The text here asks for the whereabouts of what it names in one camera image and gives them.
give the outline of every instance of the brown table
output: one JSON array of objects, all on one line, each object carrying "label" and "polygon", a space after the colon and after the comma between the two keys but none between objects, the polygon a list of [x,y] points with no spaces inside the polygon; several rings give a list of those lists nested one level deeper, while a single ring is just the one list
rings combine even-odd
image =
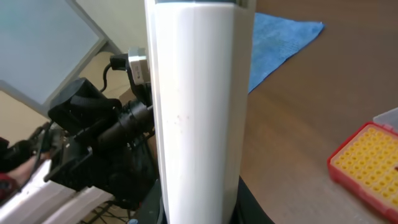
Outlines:
[{"label": "brown table", "polygon": [[385,223],[326,160],[398,106],[398,1],[258,0],[257,11],[326,27],[250,93],[242,178],[276,223]]}]

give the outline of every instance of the whiteboard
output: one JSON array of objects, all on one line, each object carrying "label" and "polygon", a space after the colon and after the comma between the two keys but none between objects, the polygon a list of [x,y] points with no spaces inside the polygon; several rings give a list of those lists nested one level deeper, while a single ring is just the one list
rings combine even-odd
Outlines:
[{"label": "whiteboard", "polygon": [[42,111],[101,42],[66,0],[0,1],[0,90]]}]

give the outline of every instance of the person's hand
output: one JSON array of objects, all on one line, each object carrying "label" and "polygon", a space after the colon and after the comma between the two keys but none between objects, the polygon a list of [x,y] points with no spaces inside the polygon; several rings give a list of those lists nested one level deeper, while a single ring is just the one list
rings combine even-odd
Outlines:
[{"label": "person's hand", "polygon": [[[46,159],[49,159],[49,154],[48,153],[41,154],[40,164]],[[32,156],[28,161],[21,164],[16,169],[8,172],[7,175],[10,178],[14,179],[19,186],[21,186],[29,178],[30,173],[32,172],[35,166],[35,161],[36,161],[36,156]]]}]

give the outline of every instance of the wooden table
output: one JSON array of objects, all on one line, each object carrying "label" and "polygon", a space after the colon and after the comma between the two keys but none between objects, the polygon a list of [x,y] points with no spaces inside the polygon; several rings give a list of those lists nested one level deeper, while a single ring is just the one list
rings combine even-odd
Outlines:
[{"label": "wooden table", "polygon": [[385,223],[326,160],[398,106],[398,1],[258,0],[257,11],[326,27],[249,94],[242,178],[276,223]]}]

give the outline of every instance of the yellow grid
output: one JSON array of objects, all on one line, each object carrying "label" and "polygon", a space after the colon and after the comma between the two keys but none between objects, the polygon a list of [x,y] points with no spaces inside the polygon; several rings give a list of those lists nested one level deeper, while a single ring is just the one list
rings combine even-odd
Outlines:
[{"label": "yellow grid", "polygon": [[367,125],[333,158],[331,165],[351,177],[384,205],[398,208],[398,137]]}]

